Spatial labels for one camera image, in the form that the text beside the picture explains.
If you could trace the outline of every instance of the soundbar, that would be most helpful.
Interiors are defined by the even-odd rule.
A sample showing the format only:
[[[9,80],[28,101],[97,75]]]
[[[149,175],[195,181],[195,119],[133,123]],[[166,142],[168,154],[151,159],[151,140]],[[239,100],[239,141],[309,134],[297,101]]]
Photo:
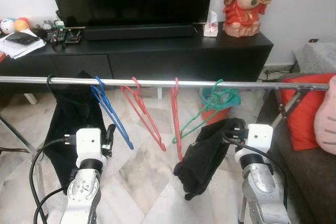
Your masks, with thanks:
[[[86,40],[191,37],[193,34],[191,24],[100,26],[84,30]]]

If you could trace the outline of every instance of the green hanger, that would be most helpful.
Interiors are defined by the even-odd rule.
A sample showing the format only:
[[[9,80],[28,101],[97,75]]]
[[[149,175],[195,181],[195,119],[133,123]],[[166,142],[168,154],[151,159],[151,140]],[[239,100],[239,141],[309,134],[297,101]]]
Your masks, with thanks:
[[[213,118],[219,111],[225,109],[227,107],[227,102],[230,101],[230,99],[232,99],[232,95],[228,98],[228,100],[226,100],[226,102],[221,102],[222,100],[222,96],[226,95],[228,92],[227,90],[224,90],[223,92],[216,92],[216,88],[217,85],[219,83],[223,82],[222,79],[218,80],[215,85],[213,86],[212,90],[211,90],[211,98],[210,100],[207,102],[207,104],[198,112],[197,115],[195,115],[193,118],[191,118],[181,129],[181,139],[184,138],[185,136],[188,136],[190,133],[192,133],[193,131],[197,130],[199,127],[201,127],[203,124],[205,124],[207,121],[209,121],[211,118]],[[205,121],[203,121],[201,124],[197,125],[196,127],[192,128],[190,131],[188,131],[187,133],[183,134],[183,131],[191,124],[191,122],[193,122],[195,119],[197,119],[200,114],[206,110],[209,111],[210,109],[215,109],[215,113],[213,113],[210,117],[208,117]],[[176,136],[173,137],[173,144],[176,143]]]

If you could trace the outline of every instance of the white wall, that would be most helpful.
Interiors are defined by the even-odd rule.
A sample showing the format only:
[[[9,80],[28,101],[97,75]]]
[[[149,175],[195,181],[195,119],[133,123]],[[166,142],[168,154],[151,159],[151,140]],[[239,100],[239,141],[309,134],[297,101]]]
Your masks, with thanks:
[[[223,0],[210,2],[219,20],[223,7]],[[54,19],[55,10],[55,0],[0,0],[0,18]],[[261,31],[275,44],[267,64],[291,64],[292,50],[310,38],[336,41],[335,19],[336,0],[273,0],[261,18]]]

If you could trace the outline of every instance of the plastic hanger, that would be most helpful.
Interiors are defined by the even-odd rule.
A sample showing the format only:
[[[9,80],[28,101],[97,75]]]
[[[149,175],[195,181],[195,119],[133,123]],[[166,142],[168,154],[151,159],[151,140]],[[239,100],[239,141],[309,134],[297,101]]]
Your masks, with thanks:
[[[174,129],[175,129],[175,137],[177,141],[177,154],[178,158],[182,162],[183,156],[182,156],[182,143],[181,143],[181,133],[180,133],[180,122],[179,122],[179,117],[178,117],[178,110],[177,110],[177,95],[179,94],[178,92],[178,78],[175,78],[176,81],[176,87],[170,88],[170,101],[172,104],[172,111],[173,111],[173,121],[174,121]]]
[[[213,118],[219,111],[227,108],[227,103],[234,97],[232,95],[232,92],[229,93],[230,96],[229,98],[226,99],[225,102],[222,102],[222,98],[223,96],[227,95],[228,92],[226,90],[224,90],[223,92],[216,92],[216,87],[219,83],[223,82],[222,79],[218,80],[215,85],[213,86],[212,90],[211,90],[211,98],[210,100],[205,104],[205,106],[198,112],[197,115],[195,115],[193,118],[191,118],[181,129],[181,139],[188,136],[190,133],[192,133],[193,131],[197,130],[199,127],[201,127],[202,125],[204,125],[207,121],[209,121],[211,118]],[[183,131],[194,121],[196,120],[200,114],[206,110],[210,110],[210,109],[215,109],[215,112],[209,116],[205,121],[203,121],[202,123],[200,123],[199,125],[197,125],[196,127],[192,128],[190,131],[188,131],[187,133],[183,134]],[[172,141],[174,144],[176,143],[176,136],[173,138]]]
[[[100,78],[98,76],[95,77],[96,80],[99,82],[99,86],[100,89],[98,89],[96,86],[90,86],[90,89],[94,95],[94,97],[96,97],[97,101],[100,103],[100,105],[104,108],[104,110],[106,111],[107,115],[111,118],[111,120],[113,121],[113,123],[116,125],[118,131],[120,132],[120,134],[122,135],[122,137],[125,139],[126,143],[128,144],[129,148],[131,150],[134,149],[134,146],[132,144],[132,142],[130,141],[130,138],[124,128],[124,126],[122,125],[120,119],[118,118],[116,112],[114,111],[109,99],[107,98],[106,94],[105,94],[105,85],[104,83],[102,83],[102,81],[100,80]]]
[[[140,120],[143,122],[143,124],[145,125],[145,127],[147,128],[147,130],[151,133],[152,137],[155,139],[155,141],[157,142],[157,144],[159,145],[159,147],[161,148],[161,150],[163,150],[164,152],[166,151],[166,146],[162,143],[161,140],[161,136],[159,134],[158,128],[155,126],[153,119],[151,118],[149,112],[147,111],[145,104],[143,103],[142,99],[141,99],[141,88],[140,85],[137,81],[137,79],[135,77],[132,77],[132,80],[135,82],[136,84],[136,92],[133,91],[130,87],[128,86],[121,86],[121,91],[123,92],[123,94],[125,95],[125,97],[127,98],[127,100],[129,101],[129,103],[132,105],[134,111],[137,113],[137,115],[139,116]],[[150,126],[147,124],[145,118],[141,115],[141,113],[139,112],[139,110],[136,108],[135,104],[133,103],[133,101],[131,100],[131,98],[129,97],[129,95],[127,94],[128,90],[132,95],[134,100],[136,101],[136,103],[138,104],[138,106],[140,107],[140,109],[142,110],[142,112],[147,116],[148,121],[151,123],[152,128],[154,129],[154,132],[152,131],[152,129],[150,128]]]

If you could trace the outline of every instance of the metal rail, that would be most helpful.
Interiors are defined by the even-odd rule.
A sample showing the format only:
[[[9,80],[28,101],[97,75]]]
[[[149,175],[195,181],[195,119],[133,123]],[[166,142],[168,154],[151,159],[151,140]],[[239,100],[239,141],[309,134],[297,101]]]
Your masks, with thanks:
[[[107,86],[135,86],[132,80],[117,80],[117,79],[101,79]],[[0,76],[0,83],[33,83],[45,84],[46,77],[15,77],[15,76]],[[82,84],[82,85],[98,85],[96,79],[83,78],[59,78],[54,77],[50,79],[51,84]],[[157,80],[138,80],[142,87],[174,87],[176,82],[171,81],[157,81]],[[182,88],[201,88],[212,87],[216,82],[214,81],[179,81],[179,87]],[[283,82],[221,82],[217,85],[223,88],[234,89],[294,89],[294,90],[328,90],[327,84],[319,83],[283,83]]]

